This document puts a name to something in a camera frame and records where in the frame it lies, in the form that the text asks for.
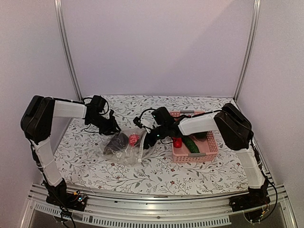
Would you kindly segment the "dark purple fake eggplant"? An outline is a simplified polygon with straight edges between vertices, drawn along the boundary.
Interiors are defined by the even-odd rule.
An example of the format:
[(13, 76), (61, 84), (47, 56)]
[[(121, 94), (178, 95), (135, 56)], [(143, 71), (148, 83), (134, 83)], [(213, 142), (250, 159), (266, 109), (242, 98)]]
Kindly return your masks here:
[(104, 148), (104, 154), (111, 154), (125, 149), (129, 143), (129, 138), (123, 132), (114, 135)]

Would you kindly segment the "small red fake fruit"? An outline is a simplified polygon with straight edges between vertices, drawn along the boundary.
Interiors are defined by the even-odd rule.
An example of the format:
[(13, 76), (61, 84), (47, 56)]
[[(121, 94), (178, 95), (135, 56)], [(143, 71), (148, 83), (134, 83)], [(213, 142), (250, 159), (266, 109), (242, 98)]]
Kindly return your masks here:
[(139, 140), (140, 140), (140, 136), (137, 135), (137, 134), (131, 134), (129, 136), (129, 144), (131, 146), (135, 146), (138, 143)]

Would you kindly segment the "red orange fake pepper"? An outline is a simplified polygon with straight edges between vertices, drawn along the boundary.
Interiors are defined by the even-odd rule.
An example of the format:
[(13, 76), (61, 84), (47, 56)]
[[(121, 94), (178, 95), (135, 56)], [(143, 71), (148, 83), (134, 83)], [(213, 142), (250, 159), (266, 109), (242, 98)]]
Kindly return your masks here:
[(173, 142), (173, 147), (174, 148), (181, 148), (182, 147), (182, 139), (181, 138), (172, 137), (172, 142)]

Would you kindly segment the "clear zip top bag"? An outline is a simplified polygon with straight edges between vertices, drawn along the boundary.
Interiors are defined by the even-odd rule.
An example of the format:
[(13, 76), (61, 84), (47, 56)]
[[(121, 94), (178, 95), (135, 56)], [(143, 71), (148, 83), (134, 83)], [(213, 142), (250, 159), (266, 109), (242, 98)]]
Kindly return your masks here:
[(132, 167), (141, 163), (154, 150), (154, 147), (144, 148), (146, 138), (147, 131), (139, 128), (120, 131), (103, 139), (99, 151), (107, 161)]

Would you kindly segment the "green fake cucumber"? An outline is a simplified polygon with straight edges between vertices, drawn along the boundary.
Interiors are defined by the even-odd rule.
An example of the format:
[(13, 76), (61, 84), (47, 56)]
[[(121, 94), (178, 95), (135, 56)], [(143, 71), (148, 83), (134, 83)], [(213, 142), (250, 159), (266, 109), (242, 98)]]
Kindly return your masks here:
[(195, 142), (190, 137), (183, 137), (182, 138), (183, 144), (186, 146), (186, 148), (189, 150), (190, 153), (199, 153), (199, 148), (195, 144)]

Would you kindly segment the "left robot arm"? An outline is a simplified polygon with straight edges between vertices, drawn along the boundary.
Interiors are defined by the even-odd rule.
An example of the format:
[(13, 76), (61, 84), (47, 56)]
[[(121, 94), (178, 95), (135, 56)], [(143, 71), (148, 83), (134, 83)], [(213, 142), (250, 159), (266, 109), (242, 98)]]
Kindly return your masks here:
[(31, 99), (20, 126), (32, 148), (33, 159), (41, 171), (45, 186), (60, 206), (67, 206), (71, 197), (67, 193), (67, 185), (62, 178), (51, 148), (50, 136), (54, 118), (83, 119), (86, 125), (98, 128), (100, 135), (113, 135), (120, 132), (113, 110), (105, 117), (102, 111), (107, 101), (94, 95), (89, 103), (61, 98), (35, 95)]

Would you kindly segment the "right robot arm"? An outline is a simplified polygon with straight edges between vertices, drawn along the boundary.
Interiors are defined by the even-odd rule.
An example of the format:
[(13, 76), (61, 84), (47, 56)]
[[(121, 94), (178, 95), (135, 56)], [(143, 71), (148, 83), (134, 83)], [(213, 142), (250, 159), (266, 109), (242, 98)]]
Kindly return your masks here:
[(248, 193), (230, 198), (231, 208), (237, 211), (270, 203), (267, 189), (271, 182), (262, 170), (259, 152), (253, 144), (252, 125), (232, 103), (226, 103), (216, 111), (178, 117), (160, 107), (152, 110), (152, 116), (158, 126), (148, 130), (143, 140), (144, 149), (166, 137), (184, 139), (190, 135), (219, 131), (225, 145), (237, 154), (248, 180)]

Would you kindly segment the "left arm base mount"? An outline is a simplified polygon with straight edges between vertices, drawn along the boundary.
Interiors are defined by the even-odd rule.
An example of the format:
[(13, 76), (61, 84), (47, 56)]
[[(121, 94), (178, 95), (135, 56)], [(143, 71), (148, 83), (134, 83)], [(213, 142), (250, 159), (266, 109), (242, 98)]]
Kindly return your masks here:
[(63, 207), (65, 209), (72, 209), (77, 211), (85, 211), (88, 195), (76, 191), (70, 192), (49, 192), (46, 198), (46, 202), (55, 206)]

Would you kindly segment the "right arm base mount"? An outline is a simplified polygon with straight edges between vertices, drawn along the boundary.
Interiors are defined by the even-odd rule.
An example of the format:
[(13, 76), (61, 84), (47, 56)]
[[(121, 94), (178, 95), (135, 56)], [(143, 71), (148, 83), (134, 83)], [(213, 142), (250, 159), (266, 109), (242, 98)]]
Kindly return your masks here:
[(259, 223), (266, 218), (269, 211), (270, 198), (267, 189), (248, 188), (248, 193), (234, 196), (229, 199), (229, 206), (233, 212), (249, 210), (244, 213), (245, 219), (253, 224)]

